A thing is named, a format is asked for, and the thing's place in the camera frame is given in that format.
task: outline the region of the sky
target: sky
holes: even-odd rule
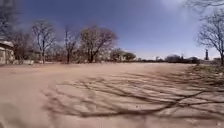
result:
[[[51,21],[59,30],[98,24],[118,36],[117,45],[145,59],[170,54],[204,58],[196,39],[198,14],[184,7],[185,0],[20,0],[21,24]],[[217,57],[210,50],[210,57]]]

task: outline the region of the house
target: house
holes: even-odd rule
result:
[[[14,60],[13,43],[0,39],[0,65],[10,64]]]

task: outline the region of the dirt ground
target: dirt ground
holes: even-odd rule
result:
[[[0,67],[0,122],[5,128],[224,128],[224,91],[186,75],[190,66]]]

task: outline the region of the bare tree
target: bare tree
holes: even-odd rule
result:
[[[13,28],[16,23],[17,9],[16,2],[2,1],[0,5],[0,36],[11,40],[13,35]]]
[[[126,52],[124,53],[123,57],[125,58],[126,61],[132,61],[136,58],[136,55],[131,52]]]
[[[51,62],[66,61],[66,49],[61,43],[54,43],[46,51],[46,60]]]
[[[107,28],[91,26],[81,31],[81,48],[92,63],[100,53],[114,46],[116,34]]]
[[[68,26],[65,27],[65,48],[67,51],[67,63],[70,63],[70,59],[74,53],[75,47],[78,42],[79,35],[73,34]]]
[[[18,60],[29,58],[29,51],[32,50],[31,35],[20,30],[15,32],[13,37],[14,55]]]
[[[215,48],[221,57],[221,65],[224,61],[224,12],[215,11],[206,17],[198,36],[198,43]]]
[[[220,7],[224,5],[224,0],[186,0],[187,5],[203,13],[208,7]]]
[[[125,52],[120,48],[114,49],[110,53],[110,59],[112,59],[113,61],[121,61],[124,53]]]
[[[32,26],[33,34],[41,52],[41,60],[45,63],[45,52],[56,41],[53,26],[43,20],[36,21]]]

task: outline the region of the white building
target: white building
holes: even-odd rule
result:
[[[13,43],[0,39],[0,64],[10,64],[13,60]]]

